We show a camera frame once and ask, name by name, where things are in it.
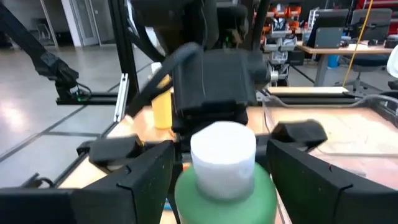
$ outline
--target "workbench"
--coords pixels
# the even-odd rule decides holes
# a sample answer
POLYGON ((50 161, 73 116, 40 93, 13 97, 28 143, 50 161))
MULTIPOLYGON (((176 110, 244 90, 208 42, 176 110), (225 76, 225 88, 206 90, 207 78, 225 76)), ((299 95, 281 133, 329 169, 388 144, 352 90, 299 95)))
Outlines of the workbench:
MULTIPOLYGON (((302 94, 336 94, 346 92, 342 87, 277 87, 270 88, 272 94, 294 93, 302 94)), ((364 132, 377 134, 378 138, 388 136, 392 140, 398 138, 397 129, 375 112, 355 108, 352 110, 335 108, 268 108, 270 116, 264 116, 261 106, 249 107, 248 124, 256 134, 269 133, 270 125, 279 121, 302 121, 309 118, 322 124, 328 136, 328 141, 311 152, 311 155, 348 169, 366 178, 398 189, 398 150, 394 147, 364 147, 369 143, 369 136, 364 132)), ((150 106, 143 108, 135 118, 126 116, 107 136, 116 138, 136 134, 143 141, 163 141, 174 139, 171 130, 158 130, 154 127, 153 111, 150 106)), ((59 188, 83 188, 106 176, 106 173, 96 168, 88 161, 88 156, 80 158, 66 179, 58 185, 59 188)), ((175 223, 171 211, 164 211, 160 223, 175 223)), ((277 205, 276 224, 290 223, 289 216, 279 200, 277 205)))
MULTIPOLYGON (((352 55, 355 50, 356 44, 349 44, 348 47, 340 47, 338 49, 318 49, 307 47, 303 45, 302 41, 297 42, 297 48, 309 53, 317 54, 320 56, 318 61, 317 75, 315 77, 314 86, 325 86, 328 83, 326 80, 326 72, 328 69, 328 56, 329 55, 352 55)), ((358 45, 356 54, 390 54, 393 49, 384 48, 384 46, 368 46, 365 42, 358 45)))

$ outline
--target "black clamp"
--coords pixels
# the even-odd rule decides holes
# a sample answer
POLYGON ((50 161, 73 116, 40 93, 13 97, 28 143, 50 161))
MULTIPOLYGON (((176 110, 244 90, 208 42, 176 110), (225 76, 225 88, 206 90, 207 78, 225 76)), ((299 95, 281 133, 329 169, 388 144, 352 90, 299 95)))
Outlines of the black clamp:
POLYGON ((272 139, 289 143, 303 152, 312 151, 328 139, 322 125, 313 119, 304 122, 278 123, 271 136, 272 139))
POLYGON ((39 177, 39 173, 35 173, 32 177, 29 177, 22 185, 21 188, 25 189, 37 189, 39 188, 43 183, 47 183, 49 185, 49 188, 54 187, 54 183, 46 178, 46 177, 39 177))
POLYGON ((138 136, 98 139, 89 145, 89 161, 99 167, 122 166, 145 152, 138 136))
POLYGON ((91 143, 94 141, 85 141, 77 147, 76 152, 80 156, 82 153, 88 153, 90 151, 91 143))

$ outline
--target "gray floor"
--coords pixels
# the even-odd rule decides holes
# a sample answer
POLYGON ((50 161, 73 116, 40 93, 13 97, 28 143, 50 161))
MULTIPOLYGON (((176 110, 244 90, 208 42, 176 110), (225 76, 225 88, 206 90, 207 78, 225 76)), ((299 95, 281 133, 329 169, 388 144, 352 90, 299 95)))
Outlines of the gray floor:
MULTIPOLYGON (((79 81, 93 91, 108 91, 119 82, 121 71, 115 47, 62 49, 54 53, 79 71, 79 81)), ((142 86, 151 74, 151 61, 139 50, 134 54, 136 68, 144 68, 138 73, 142 86)), ((299 69, 315 78, 316 65, 299 69)), ((330 83, 343 79, 346 69, 329 70, 330 83)), ((35 172, 54 180, 77 158, 75 149, 81 142, 94 139, 112 123, 113 106, 57 106, 53 83, 38 76, 24 52, 0 51, 0 77, 0 187, 21 185, 35 172), (10 154, 13 149, 20 150, 10 154)), ((393 78, 380 70, 364 73, 363 80, 388 90, 387 81, 393 78)), ((294 70, 290 71, 289 82, 292 86, 312 85, 294 70)))

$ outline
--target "computer screen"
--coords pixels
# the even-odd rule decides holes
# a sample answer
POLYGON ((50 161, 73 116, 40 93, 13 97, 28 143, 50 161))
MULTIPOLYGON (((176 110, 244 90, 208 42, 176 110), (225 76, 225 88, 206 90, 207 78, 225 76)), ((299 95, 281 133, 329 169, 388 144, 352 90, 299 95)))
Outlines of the computer screen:
MULTIPOLYGON (((354 11, 353 18, 351 20, 351 25, 353 26, 351 38, 359 37, 359 33, 361 32, 360 26, 364 23, 367 11, 367 9, 358 9, 354 11)), ((362 34, 361 40, 384 41, 388 35, 391 16, 391 9, 371 9, 367 27, 362 34)))
POLYGON ((306 45, 314 47, 317 29, 320 27, 345 27, 348 9, 327 9, 317 12, 317 19, 312 27, 306 45))

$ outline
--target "robotic arm in background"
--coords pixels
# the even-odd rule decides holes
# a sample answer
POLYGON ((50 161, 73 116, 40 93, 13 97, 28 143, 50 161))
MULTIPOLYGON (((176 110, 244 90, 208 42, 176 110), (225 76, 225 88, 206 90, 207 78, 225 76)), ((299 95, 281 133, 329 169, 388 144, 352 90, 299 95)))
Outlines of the robotic arm in background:
POLYGON ((90 97, 90 93, 79 88, 76 81, 79 73, 59 57, 48 52, 2 2, 0 2, 0 30, 29 55, 39 75, 55 82, 60 99, 80 100, 82 97, 90 97))

